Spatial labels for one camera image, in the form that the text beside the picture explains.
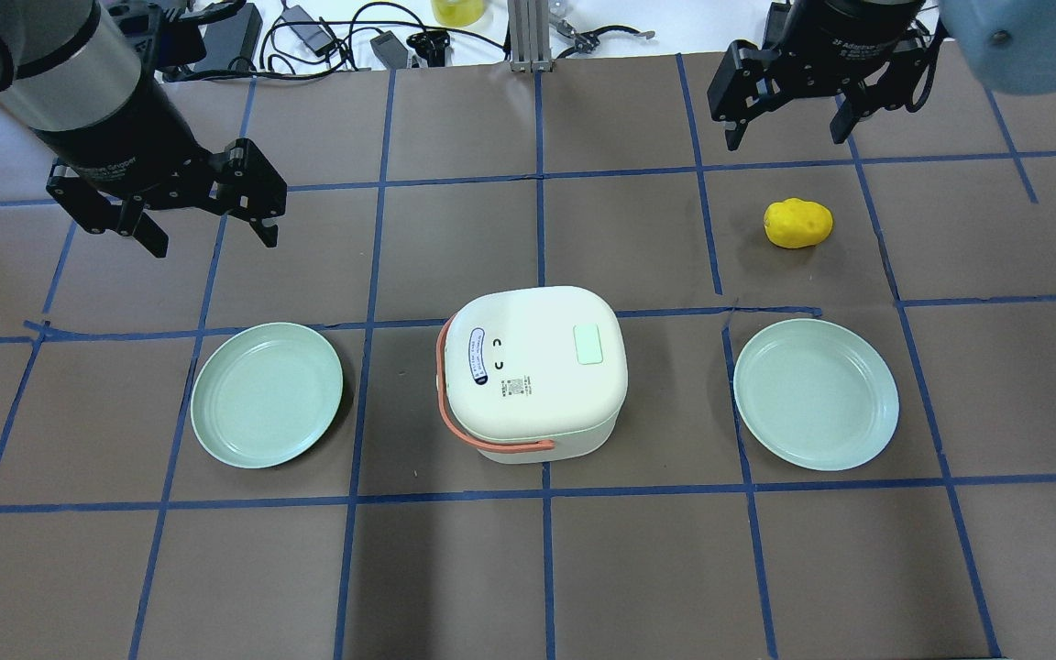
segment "plate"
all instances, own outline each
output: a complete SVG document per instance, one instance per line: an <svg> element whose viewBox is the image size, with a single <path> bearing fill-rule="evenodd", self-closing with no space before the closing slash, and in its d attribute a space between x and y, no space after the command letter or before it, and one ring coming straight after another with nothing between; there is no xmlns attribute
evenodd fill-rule
<svg viewBox="0 0 1056 660"><path fill-rule="evenodd" d="M793 318L736 360L736 408L772 454L809 469L874 458L899 422L899 390L874 347L842 325Z"/></svg>
<svg viewBox="0 0 1056 660"><path fill-rule="evenodd" d="M317 331L267 323L227 339L206 360L190 398L202 448L235 468L296 458L340 407L340 358Z"/></svg>

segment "orange handle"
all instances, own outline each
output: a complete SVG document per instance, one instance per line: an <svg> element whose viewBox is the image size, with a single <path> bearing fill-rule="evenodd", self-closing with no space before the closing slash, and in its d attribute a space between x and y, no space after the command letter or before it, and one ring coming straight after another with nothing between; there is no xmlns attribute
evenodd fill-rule
<svg viewBox="0 0 1056 660"><path fill-rule="evenodd" d="M452 321L454 321L453 317L449 318L442 324L442 329L439 331L439 342L437 342L434 355L437 359L437 372L435 375L439 380L439 414L442 416L442 421L448 426L452 434L455 434L458 439L467 442L470 447L480 448L483 451L490 451L493 454L527 454L527 452L531 451L548 451L550 448L557 448L557 442L552 440L536 440L534 442L516 444L516 446L502 446L502 444L478 439L455 426L455 422L451 419L451 414L448 413L448 376L446 376L446 371L442 369L445 346L448 341L448 327L451 327Z"/></svg>

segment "white plate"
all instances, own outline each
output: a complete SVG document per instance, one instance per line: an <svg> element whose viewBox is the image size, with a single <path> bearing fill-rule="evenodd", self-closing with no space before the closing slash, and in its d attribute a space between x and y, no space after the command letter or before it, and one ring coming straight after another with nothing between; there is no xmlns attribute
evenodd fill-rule
<svg viewBox="0 0 1056 660"><path fill-rule="evenodd" d="M202 448L227 465L280 465L328 429L343 381L337 352L310 327L256 325L227 339L203 364L190 423Z"/></svg>
<svg viewBox="0 0 1056 660"><path fill-rule="evenodd" d="M874 458L899 422L899 390L874 347L843 326L793 318L736 360L736 407L772 454L809 469Z"/></svg>

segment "grid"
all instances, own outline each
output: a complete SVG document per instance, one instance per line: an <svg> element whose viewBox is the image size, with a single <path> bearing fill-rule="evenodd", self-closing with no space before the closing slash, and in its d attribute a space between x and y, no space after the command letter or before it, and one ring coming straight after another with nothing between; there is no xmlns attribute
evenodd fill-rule
<svg viewBox="0 0 1056 660"><path fill-rule="evenodd" d="M1056 473L1026 473L1026 475L1001 475L1001 476L958 476L953 473L948 458L944 454L939 423L936 421L936 411L931 397L927 391L927 381L923 372L921 352L914 342L912 324L908 317L909 309L929 308L929 306L960 306L960 305L997 305L997 304L1023 304L1038 302L1056 302L1056 296L1002 296L992 298L905 298L900 295L895 275L893 275L891 254L889 254L888 241L884 233L883 226L879 221L875 201L872 199L871 186L868 184L865 166L867 164L924 164L924 163L956 163L956 162L1012 162L1016 174L1021 181L1027 197L1033 204L1038 203L1038 195L1032 187L1031 178L1026 175L1023 163L1030 158L1054 158L1056 150L1026 150L1021 151L1016 148L1010 130L1005 126L1001 108L992 93L986 93L992 106L997 125L1000 127L1008 150L998 151L998 153L960 154L960 155L936 155L936 156L885 156L885 157L862 157L859 154L859 147L855 138L848 142L850 147L850 157L848 158L827 158L827 159L802 159L802 162L776 162L757 164L705 164L701 154L699 134L696 127L695 106L692 103L692 88L689 83L689 76L684 65L682 55L676 56L676 63L679 75L680 88L682 88L683 101L689 126L689 134L692 139L692 150L695 156L695 164L691 167L659 167L659 168L636 168L636 169L611 169L591 171L546 171L545 170L545 117L544 110L544 84L542 84L541 74L535 74L533 80L533 113L535 113L535 171L525 172L520 175L495 175L495 176L466 176L449 178L421 178L421 180L400 180L391 181L386 176L390 159L391 129L393 128L393 106L394 87L397 75L390 72L389 87L385 97L385 124L384 134L382 134L381 165L376 181L371 183L352 184L309 184L297 185L290 188L291 191L336 191L337 189L370 189L377 192L376 221L373 228L373 254L370 276L369 305L364 321L352 323L339 323L332 325L314 325L318 331L363 331L364 348L363 362L361 362L360 380L357 389L358 404L355 421L355 441L352 451L352 468L348 493L346 496L297 496L297 497L263 497L263 498L205 498L205 501L173 501L170 497L175 476L178 449L181 447L182 435L184 435L185 416L188 413L189 393L191 392L194 375L199 367L199 359L202 354L202 343L207 337L229 336L244 327L208 327L206 318L210 308L211 296L213 293L214 279L219 270L219 257L223 247L224 233L226 233L226 216L219 221L218 238L213 244L212 256L208 276L206 277L205 295L203 296L200 315L197 315L197 325L193 329L158 331L157 333L106 333L89 334L76 333L76 331L59 329L52 326L50 322L35 323L25 322L24 326L30 332L17 336L0 336L0 344L26 344L31 346L31 354L26 360L22 377L18 381L17 391L14 393L14 400L7 420L3 426L0 435L0 463L11 439L12 427L18 406L24 397L26 385L32 375L38 354L42 347L53 343L63 342L99 342L99 341L150 341L150 339L192 339L192 356L187 379L184 383L184 391L181 397L176 429L173 431L173 439L169 455L169 463L165 469L163 493L159 501L152 502L97 502L97 503L51 503L51 504L1 504L0 513L39 513L58 511L151 511L157 513L154 535L149 549L148 566L144 576L142 600L139 601L137 617L134 621L133 636L129 649L130 659L138 656L142 646L143 625L146 619L146 611L150 597L150 589L157 571L157 560L161 542L163 542L163 530L165 515L173 510L208 510L208 509L257 509L257 507L302 507L302 506L343 506L346 512L346 526L344 527L344 549L340 567L340 588L338 597L338 608L335 634L335 655L334 657L344 657L344 634L346 634L346 616L350 608L350 582L352 563L355 559L353 547L355 545L355 527L357 521L357 509L359 505L381 505L381 504L402 504L402 503L435 503L435 502L474 502L474 501L496 501L496 498L523 498L523 501L540 501L542 510L542 539L544 547L541 548L542 560L544 561L544 595L545 607L545 648L546 656L554 659L557 650L557 623L554 623L554 589L553 589L553 551L552 551L552 506L559 497L607 497L607 496L666 496L666 494L712 494L712 493L736 493L742 494L747 501L747 516L750 523L750 536L752 552L754 553L754 570L757 577L759 590L759 605L763 622L763 636L766 636L767 653L769 657L778 657L778 644L776 644L775 626L775 602L770 597L770 586L768 585L766 560L763 555L763 544L761 542L761 527L757 509L757 493L766 492L793 492L793 491L830 491L830 490L889 490L889 489L917 489L917 488L943 488L946 492L948 506L953 518L956 522L956 533L959 536L960 547L963 554L965 567L972 584L973 595L976 598L977 610L980 615L980 623L983 628L988 652L994 657L1002 655L1003 640L997 639L997 631L994 630L992 617L989 614L988 595L981 584L980 573L977 571L976 560L974 560L973 544L969 529L964 522L961 511L959 494L957 488L961 486L977 485L1002 485L1002 484L1031 484L1031 483L1056 483ZM247 125L250 121L252 107L256 96L256 83L251 80L247 87L246 106L243 110L242 129L240 136L247 134ZM909 479L860 479L860 480L815 480L815 482L782 482L782 483L757 483L752 476L752 470L747 456L744 441L741 439L741 423L734 404L731 401L731 413L733 423L737 434L737 452L740 461L741 480L738 483L718 484L679 484L679 485L658 485L658 486L599 486L599 488L554 488L552 486L552 465L545 463L542 465L540 476L540 488L520 490L495 490L495 491L452 491L452 492L429 492L429 493L408 493L408 494L365 494L360 491L361 456L363 456L363 438L365 422L365 401L369 396L370 384L370 363L373 351L373 333L377 329L392 329L393 327L423 327L437 326L445 322L444 318L414 318L401 319L401 321L380 321L377 318L378 300L378 278L381 266L382 246L382 220L385 211L385 193L391 188L422 187L422 185L445 185L445 184L490 184L504 183L504 181L532 180L535 183L536 193L536 258L538 258L538 284L545 285L546 266L548 260L545 253L545 181L563 178L584 178L584 177L629 177L641 175L666 175L666 174L695 174L699 194L699 206L701 218L703 218L704 235L708 245L708 260L710 264L710 277L715 288L716 296L725 296L728 293L727 281L722 280L717 262L717 250L715 244L715 232L712 229L712 212L709 206L708 183L705 172L744 170L744 169L794 169L794 168L827 168L827 167L853 167L857 175L860 188L862 188L866 209L871 219L872 229L874 229L878 240L880 258L883 261L883 268L887 277L889 288L891 289L893 308L897 309L899 323L904 334L910 362L912 362L914 377L917 377L919 390L921 390L923 413L925 413L927 426L934 437L936 458L939 461L940 475L934 477L909 477ZM4 201L0 206L29 206L29 205L50 205L46 200L31 201ZM56 294L59 289L59 279L63 275L64 264L67 264L73 239L75 237L75 225L70 225L62 250L59 254L59 263L56 264L54 277L52 277L50 287L46 291L45 303L43 303L43 314L50 313ZM667 317L667 316L709 316L721 315L730 312L741 314L808 314L813 317L823 316L823 309L816 306L754 306L754 305L733 305L721 304L713 306L689 306L689 308L672 309L620 309L617 315L620 318L641 318L641 317ZM724 355L725 367L728 369L729 384L733 381L734 374L734 351L733 336L729 327L724 327L720 333L720 350Z"/></svg>

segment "yellow cup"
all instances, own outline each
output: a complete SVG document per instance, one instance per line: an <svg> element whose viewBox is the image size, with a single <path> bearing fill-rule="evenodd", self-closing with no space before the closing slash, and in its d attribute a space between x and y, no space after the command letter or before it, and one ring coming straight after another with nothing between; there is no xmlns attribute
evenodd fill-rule
<svg viewBox="0 0 1056 660"><path fill-rule="evenodd" d="M483 0L431 0L434 20L447 26L473 24L483 16Z"/></svg>

